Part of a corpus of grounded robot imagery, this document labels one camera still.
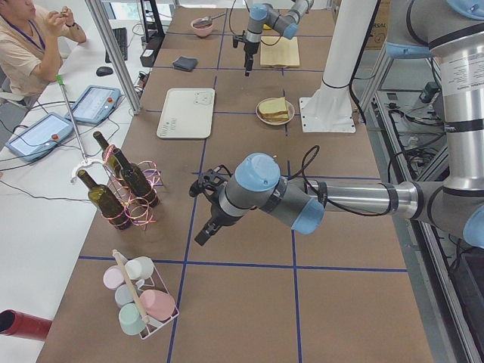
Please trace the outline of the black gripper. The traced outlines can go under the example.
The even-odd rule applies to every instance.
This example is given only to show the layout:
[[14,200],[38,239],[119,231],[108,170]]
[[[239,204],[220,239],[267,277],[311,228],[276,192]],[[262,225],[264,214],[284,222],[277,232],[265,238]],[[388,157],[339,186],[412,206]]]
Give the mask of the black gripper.
[[244,42],[245,63],[244,63],[244,75],[249,76],[253,69],[253,57],[259,50],[259,42],[250,42],[246,40]]
[[201,246],[215,235],[221,227],[233,225],[233,217],[219,206],[211,206],[210,213],[211,217],[209,221],[194,238]]

